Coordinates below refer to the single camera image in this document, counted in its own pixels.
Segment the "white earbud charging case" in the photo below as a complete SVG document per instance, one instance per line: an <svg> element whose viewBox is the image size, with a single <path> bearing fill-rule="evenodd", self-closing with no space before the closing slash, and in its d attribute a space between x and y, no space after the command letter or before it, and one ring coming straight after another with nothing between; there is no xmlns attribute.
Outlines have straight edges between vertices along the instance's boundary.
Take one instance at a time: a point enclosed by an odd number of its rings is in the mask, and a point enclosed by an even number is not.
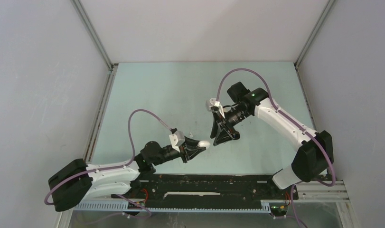
<svg viewBox="0 0 385 228"><path fill-rule="evenodd" d="M208 148L208 147L210 147L211 143L209 141L199 141L197 145L198 145L198 147Z"/></svg>

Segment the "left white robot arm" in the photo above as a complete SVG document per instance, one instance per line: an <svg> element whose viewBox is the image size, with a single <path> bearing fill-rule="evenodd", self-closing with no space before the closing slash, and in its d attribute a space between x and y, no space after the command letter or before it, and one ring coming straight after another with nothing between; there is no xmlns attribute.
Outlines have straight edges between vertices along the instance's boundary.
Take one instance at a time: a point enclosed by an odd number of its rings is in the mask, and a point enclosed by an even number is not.
<svg viewBox="0 0 385 228"><path fill-rule="evenodd" d="M108 195L139 196L141 177L153 174L155 167L181 158L184 163L195 158L210 147L209 141L198 141L188 137L170 135L170 144L160 146L150 141L134 159L104 165L87 164L75 159L48 179L50 192L45 204L61 212L74 208L83 200Z"/></svg>

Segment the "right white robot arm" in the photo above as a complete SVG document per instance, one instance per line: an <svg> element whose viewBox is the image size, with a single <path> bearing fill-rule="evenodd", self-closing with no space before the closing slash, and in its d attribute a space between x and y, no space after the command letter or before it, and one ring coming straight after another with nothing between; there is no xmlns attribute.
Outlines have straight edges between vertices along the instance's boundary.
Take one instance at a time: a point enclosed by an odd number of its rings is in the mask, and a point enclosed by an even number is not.
<svg viewBox="0 0 385 228"><path fill-rule="evenodd" d="M240 133L234 126L254 116L284 136L296 150L292 163L275 173L269 181L267 192L270 197L278 199L285 194L286 188L299 182L310 182L331 167L334 158L330 133L319 133L300 123L262 88L250 91L238 82L227 93L234 102L227 106L227 110L214 98L206 101L214 119L210 135L214 146L240 139Z"/></svg>

